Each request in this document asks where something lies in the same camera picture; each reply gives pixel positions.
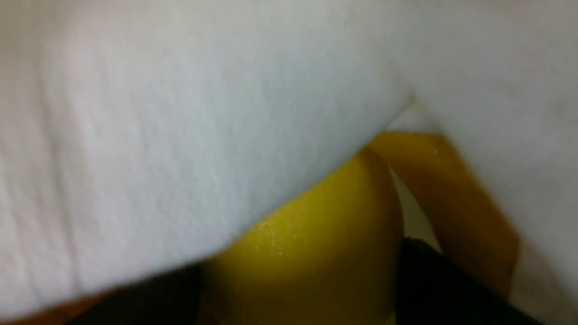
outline lemon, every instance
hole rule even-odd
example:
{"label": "lemon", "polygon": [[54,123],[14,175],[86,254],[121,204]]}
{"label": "lemon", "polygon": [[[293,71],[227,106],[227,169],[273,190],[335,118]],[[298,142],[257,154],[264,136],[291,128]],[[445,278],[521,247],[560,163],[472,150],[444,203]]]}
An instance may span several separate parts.
{"label": "lemon", "polygon": [[383,325],[393,309],[401,209],[364,150],[205,265],[221,324]]}

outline white fabric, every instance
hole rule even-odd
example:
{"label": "white fabric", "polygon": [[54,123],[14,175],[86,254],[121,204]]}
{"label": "white fabric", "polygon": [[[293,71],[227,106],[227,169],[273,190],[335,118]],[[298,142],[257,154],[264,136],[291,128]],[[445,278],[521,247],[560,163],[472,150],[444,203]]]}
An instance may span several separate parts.
{"label": "white fabric", "polygon": [[222,249],[411,91],[577,299],[576,16],[573,0],[0,0],[0,318]]}

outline white towel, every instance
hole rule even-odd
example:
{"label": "white towel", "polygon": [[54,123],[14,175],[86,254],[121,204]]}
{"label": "white towel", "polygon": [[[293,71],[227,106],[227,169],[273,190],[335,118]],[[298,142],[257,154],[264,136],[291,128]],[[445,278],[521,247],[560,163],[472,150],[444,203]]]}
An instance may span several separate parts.
{"label": "white towel", "polygon": [[412,95],[576,306],[576,16],[573,0],[0,0],[0,319],[223,249]]}

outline yellow object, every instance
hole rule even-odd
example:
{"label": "yellow object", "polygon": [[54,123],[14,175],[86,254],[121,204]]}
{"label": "yellow object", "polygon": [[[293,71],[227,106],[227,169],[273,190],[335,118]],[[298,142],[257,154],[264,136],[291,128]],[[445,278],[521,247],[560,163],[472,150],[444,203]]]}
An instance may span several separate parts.
{"label": "yellow object", "polygon": [[369,148],[415,196],[444,255],[508,298],[520,240],[451,145],[441,136],[383,133]]}
{"label": "yellow object", "polygon": [[402,233],[388,168],[365,150],[207,264],[210,307],[226,325],[383,325]]}

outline black object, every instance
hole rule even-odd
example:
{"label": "black object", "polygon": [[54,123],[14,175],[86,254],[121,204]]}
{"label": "black object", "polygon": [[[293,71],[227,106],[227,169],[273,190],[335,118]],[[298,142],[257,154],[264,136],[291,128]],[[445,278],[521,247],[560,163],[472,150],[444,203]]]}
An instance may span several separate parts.
{"label": "black object", "polygon": [[198,267],[188,267],[121,289],[67,325],[194,325],[200,296]]}
{"label": "black object", "polygon": [[398,325],[540,325],[421,240],[403,240],[397,279]]}

